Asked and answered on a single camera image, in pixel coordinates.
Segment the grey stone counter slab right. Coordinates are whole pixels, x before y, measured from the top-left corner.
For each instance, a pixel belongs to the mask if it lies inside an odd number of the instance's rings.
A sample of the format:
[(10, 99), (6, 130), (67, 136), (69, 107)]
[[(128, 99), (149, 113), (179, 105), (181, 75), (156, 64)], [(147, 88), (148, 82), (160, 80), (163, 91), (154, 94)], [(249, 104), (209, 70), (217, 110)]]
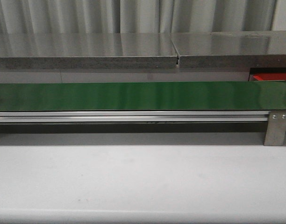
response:
[(286, 68), (286, 31), (173, 33), (181, 69)]

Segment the grey stone counter slab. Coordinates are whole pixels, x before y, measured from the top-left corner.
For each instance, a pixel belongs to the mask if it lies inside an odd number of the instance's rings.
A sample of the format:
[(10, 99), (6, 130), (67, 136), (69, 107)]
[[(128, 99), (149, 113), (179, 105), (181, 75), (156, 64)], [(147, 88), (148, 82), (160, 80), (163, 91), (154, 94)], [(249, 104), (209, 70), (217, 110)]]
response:
[(181, 69), (286, 68), (286, 31), (173, 33)]
[(174, 69), (168, 34), (0, 34), (0, 70)]

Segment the grey stone counter slab left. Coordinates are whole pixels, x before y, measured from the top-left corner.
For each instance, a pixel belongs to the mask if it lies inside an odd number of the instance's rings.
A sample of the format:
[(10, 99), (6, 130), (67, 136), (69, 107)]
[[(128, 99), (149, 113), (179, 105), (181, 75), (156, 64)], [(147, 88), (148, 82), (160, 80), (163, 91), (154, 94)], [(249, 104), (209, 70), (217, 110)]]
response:
[(0, 34), (0, 70), (174, 69), (168, 34)]

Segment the green conveyor belt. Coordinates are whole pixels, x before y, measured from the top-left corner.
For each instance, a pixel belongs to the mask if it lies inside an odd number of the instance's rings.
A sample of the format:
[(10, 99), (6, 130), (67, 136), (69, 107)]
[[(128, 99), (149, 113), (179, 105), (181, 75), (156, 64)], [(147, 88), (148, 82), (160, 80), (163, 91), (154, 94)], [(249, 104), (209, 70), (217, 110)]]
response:
[(0, 84), (0, 112), (286, 110), (286, 83)]

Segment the red plastic tray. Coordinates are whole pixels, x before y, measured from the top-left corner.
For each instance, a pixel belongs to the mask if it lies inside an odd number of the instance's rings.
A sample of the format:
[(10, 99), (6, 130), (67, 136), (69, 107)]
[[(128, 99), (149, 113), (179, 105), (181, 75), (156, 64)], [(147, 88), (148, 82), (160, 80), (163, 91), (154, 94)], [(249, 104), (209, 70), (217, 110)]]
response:
[(257, 73), (251, 75), (251, 81), (286, 81), (286, 73)]

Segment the white pleated curtain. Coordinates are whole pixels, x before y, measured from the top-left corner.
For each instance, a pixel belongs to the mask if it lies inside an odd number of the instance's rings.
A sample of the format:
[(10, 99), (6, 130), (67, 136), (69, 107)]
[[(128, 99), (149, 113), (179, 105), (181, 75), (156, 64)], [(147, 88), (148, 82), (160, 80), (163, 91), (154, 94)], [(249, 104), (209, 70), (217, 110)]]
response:
[(0, 34), (270, 30), (274, 0), (0, 0)]

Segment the aluminium conveyor frame rail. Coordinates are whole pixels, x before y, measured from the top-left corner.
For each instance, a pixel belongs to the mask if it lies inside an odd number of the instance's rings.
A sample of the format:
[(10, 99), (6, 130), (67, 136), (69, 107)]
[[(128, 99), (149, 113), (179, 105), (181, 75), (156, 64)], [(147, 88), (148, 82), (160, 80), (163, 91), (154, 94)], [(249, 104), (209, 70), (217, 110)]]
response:
[(267, 121), (269, 111), (0, 112), (0, 123)]

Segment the steel conveyor support bracket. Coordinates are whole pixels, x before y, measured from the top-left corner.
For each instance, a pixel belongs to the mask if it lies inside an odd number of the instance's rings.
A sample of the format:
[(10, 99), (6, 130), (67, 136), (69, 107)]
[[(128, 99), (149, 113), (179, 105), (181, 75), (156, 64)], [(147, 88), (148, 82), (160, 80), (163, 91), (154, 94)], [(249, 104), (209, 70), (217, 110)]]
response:
[(286, 135), (286, 111), (271, 111), (264, 146), (282, 146)]

